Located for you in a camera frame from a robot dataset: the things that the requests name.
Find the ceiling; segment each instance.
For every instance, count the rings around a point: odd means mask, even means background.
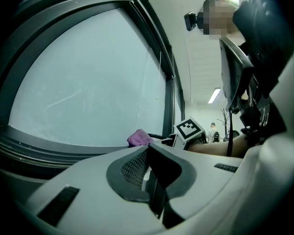
[[[188,32],[183,16],[198,12],[205,0],[149,0],[172,45],[186,103],[207,104],[214,88],[222,88],[218,39],[195,29]],[[219,93],[215,105],[226,100]]]

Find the cable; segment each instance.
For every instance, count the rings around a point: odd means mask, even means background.
[[[233,148],[233,125],[232,125],[232,113],[231,113],[231,111],[229,111],[229,117],[230,117],[230,134],[229,134],[229,145],[227,146],[226,155],[228,157],[231,157],[232,148]]]

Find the person in background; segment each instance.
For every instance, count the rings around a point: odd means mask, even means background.
[[[211,123],[210,127],[211,127],[211,131],[208,132],[207,138],[208,138],[209,143],[213,143],[215,133],[218,132],[218,130],[217,130],[216,124],[214,122]]]

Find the dark window frame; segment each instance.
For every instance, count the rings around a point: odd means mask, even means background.
[[[50,178],[82,159],[127,148],[57,143],[8,125],[19,86],[43,50],[81,21],[117,8],[130,16],[153,52],[162,53],[161,68],[166,76],[162,135],[168,137],[173,132],[174,93],[179,93],[179,104],[184,105],[183,92],[172,47],[148,0],[27,0],[13,16],[10,36],[0,51],[0,164],[4,168],[10,169],[14,164],[14,171]],[[175,80],[179,85],[178,92],[174,92]],[[64,153],[65,150],[78,153]]]

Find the black strap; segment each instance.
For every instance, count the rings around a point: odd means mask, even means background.
[[[232,155],[232,147],[233,147],[233,125],[232,125],[232,113],[229,111],[230,116],[230,135],[229,135],[229,145],[227,146],[227,153],[228,157]]]

